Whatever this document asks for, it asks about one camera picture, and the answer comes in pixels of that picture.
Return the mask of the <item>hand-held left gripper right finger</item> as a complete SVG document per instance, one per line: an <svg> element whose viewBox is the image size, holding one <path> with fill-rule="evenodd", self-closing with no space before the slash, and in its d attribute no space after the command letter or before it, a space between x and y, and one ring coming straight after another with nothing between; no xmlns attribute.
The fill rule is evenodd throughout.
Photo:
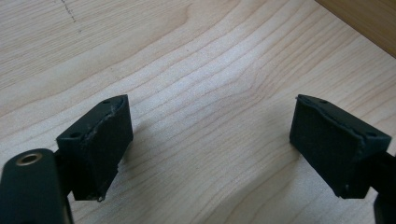
<svg viewBox="0 0 396 224"><path fill-rule="evenodd" d="M298 95L290 143L343 199L362 199L369 188L392 197L391 137L332 103Z"/></svg>

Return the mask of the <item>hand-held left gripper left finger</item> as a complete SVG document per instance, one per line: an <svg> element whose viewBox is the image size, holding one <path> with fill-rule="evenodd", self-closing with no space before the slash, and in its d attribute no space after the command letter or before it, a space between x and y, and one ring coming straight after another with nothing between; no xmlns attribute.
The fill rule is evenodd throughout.
<svg viewBox="0 0 396 224"><path fill-rule="evenodd" d="M101 202L106 197L133 139L126 94L100 102L56 138L77 201Z"/></svg>

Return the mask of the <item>brown bamboo board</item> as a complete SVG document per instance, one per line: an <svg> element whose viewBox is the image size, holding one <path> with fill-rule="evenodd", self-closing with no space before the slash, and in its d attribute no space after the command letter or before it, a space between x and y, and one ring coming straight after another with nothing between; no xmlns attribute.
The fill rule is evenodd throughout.
<svg viewBox="0 0 396 224"><path fill-rule="evenodd" d="M396 59L396 0L316 0Z"/></svg>

